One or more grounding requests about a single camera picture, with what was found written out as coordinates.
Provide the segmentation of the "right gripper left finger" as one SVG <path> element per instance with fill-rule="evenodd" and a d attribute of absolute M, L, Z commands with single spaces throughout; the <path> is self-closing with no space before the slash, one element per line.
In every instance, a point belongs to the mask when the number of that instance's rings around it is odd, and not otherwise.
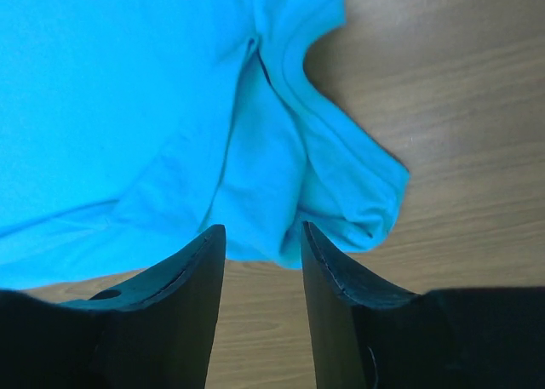
<path fill-rule="evenodd" d="M 226 230 L 87 300 L 1 293 L 4 388 L 202 388 L 215 336 Z"/>

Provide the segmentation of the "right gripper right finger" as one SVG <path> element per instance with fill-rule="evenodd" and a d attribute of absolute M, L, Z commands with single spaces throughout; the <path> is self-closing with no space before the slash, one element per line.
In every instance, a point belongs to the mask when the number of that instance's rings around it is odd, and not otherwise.
<path fill-rule="evenodd" d="M 310 222 L 301 261 L 317 387 L 543 387 L 543 287 L 419 295 L 342 253 Z"/>

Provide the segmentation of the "cyan blue t-shirt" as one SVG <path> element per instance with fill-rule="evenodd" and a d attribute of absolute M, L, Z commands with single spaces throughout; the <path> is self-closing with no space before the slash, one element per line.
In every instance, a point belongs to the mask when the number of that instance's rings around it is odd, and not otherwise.
<path fill-rule="evenodd" d="M 407 169 L 303 70 L 345 0 L 1 0 L 1 285 L 152 266 L 214 224 L 301 265 L 301 225 L 367 251 Z"/>

